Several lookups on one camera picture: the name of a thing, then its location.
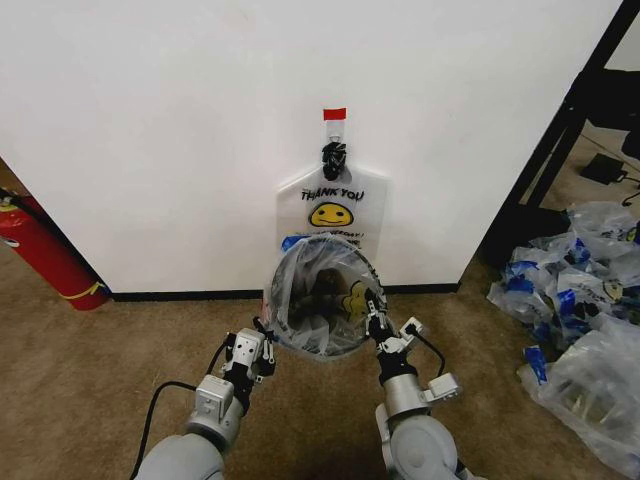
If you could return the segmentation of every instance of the yellow smiley face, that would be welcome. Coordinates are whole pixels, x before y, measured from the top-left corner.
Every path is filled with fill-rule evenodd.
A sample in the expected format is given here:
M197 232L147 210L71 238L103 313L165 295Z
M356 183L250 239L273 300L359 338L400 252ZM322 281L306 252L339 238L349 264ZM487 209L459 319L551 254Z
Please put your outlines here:
M347 207L337 203L321 203L309 216L314 227L346 227L353 223L353 215Z

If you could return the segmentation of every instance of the red fire extinguisher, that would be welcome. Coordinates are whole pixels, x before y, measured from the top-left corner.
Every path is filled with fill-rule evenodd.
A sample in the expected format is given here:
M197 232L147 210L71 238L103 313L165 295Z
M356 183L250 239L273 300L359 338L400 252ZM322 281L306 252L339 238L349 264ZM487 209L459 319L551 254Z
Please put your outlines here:
M40 204L33 197L13 200L0 198L0 239L77 310L92 310L106 302L105 286L56 235Z

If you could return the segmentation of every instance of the black wire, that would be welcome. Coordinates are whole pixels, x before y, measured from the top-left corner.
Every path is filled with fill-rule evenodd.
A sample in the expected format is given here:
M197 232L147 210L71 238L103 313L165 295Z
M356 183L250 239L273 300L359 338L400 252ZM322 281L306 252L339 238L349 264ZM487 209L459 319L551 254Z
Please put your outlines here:
M147 410L147 418L144 421L144 430L142 431L142 438L140 439L140 448L138 449L138 457L136 458L136 464L133 466L133 471L131 472L130 480L136 478L138 475L138 470L140 470L140 465L142 464L142 458L144 457L144 450L147 447L147 439L149 437L149 430L151 428L151 419L153 418L153 410L156 408L156 403L158 402L158 397L162 390L167 387L180 387L185 390L191 390L192 392L196 391L196 387L193 385L189 385L188 383L177 382L171 380L169 382L165 382L156 388L156 391L153 394L153 398L151 399L151 403L149 403L149 409Z
M628 206L630 206L630 205L631 205L631 202L630 202L629 200L631 200L632 198L636 198L638 195L640 195L640 192L636 192L636 193L634 193L633 195L630 195L630 196L628 196L627 198L625 198L625 199L622 201L622 206L623 206L623 207L628 207Z
M52 223L51 220L45 218L42 214L36 212L33 208L23 202L22 199L17 195L13 195L12 193L0 188L0 197L9 197L11 199L11 205L13 205L14 207L18 207L24 213L26 213L30 217L33 217L34 220L43 223L45 226L49 226Z
M415 336L418 340L424 343L433 353L435 353L438 356L438 358L440 359L440 368L438 368L438 375L436 376L436 378L441 376L444 373L444 365L446 363L442 352L438 350L433 343L431 343L429 340L427 340L422 335L420 335L414 325L409 325L407 327L407 333Z
M209 362L209 368L207 368L207 375L210 375L211 372L213 372L213 367L215 367L216 362L218 361L218 357L220 356L220 354L222 353L222 350L224 350L226 346L227 346L227 340L225 339L225 341L222 342L222 344L218 347L218 350L216 350L216 353L213 354L213 358L211 359L211 362Z

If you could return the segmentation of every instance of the baseboard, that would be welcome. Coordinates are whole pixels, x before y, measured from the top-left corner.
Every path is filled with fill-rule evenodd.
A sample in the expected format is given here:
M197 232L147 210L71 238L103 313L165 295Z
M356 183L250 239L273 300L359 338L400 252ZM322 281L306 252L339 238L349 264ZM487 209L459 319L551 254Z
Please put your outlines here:
M388 294L455 293L460 283L428 283L422 285L389 285ZM262 298L262 290L219 290L202 292L113 292L116 302L171 302L183 300L241 300Z

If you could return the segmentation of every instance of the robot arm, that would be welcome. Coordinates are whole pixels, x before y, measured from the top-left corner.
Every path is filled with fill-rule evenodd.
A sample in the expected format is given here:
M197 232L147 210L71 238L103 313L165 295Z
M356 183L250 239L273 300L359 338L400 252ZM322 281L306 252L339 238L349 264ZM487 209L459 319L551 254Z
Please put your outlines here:
M407 361L422 332L415 318L394 332L384 312L368 301L367 336L376 343L384 403L376 408L387 472L394 480L471 480L474 477L458 460L453 437L430 416L434 404L457 396L461 388L450 373L431 380L423 390L417 370Z
M238 436L253 386L275 371L273 344L264 330L243 328L238 334L229 334L225 343L223 376L206 375L198 385L187 433L158 443L145 457L135 478L223 479L222 455Z

